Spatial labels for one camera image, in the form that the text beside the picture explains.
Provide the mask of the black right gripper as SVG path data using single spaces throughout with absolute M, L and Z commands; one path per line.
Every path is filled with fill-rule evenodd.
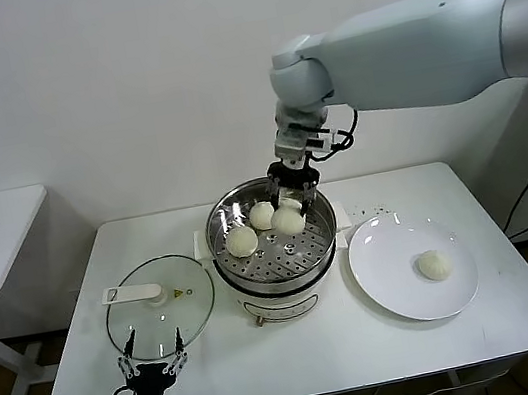
M 282 161 L 273 162 L 267 169 L 269 193 L 272 206 L 279 208 L 280 191 L 282 188 L 302 191 L 300 214 L 305 216 L 312 206 L 316 196 L 316 186 L 320 181 L 320 172 L 309 165 L 308 160 L 303 161 L 302 168 L 293 169 Z

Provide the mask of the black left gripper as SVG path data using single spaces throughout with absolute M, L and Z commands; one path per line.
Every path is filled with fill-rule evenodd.
M 136 332 L 131 330 L 117 364 L 122 376 L 127 379 L 127 388 L 135 395 L 164 395 L 166 389 L 174 385 L 175 375 L 181 373 L 188 360 L 180 329 L 175 329 L 175 354 L 172 361 L 169 364 L 167 362 L 138 364 L 137 367 L 132 357 Z

